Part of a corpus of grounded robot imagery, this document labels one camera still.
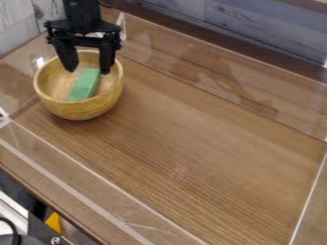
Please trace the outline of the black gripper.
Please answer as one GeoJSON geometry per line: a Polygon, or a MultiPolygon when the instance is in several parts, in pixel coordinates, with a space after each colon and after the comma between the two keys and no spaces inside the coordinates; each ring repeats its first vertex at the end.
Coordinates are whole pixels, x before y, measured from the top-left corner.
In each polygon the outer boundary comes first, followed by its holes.
{"type": "Polygon", "coordinates": [[[115,63],[115,51],[121,49],[121,28],[103,20],[100,0],[63,0],[65,17],[47,20],[47,41],[53,46],[67,71],[79,64],[75,47],[100,49],[100,69],[107,75],[115,63]]]}

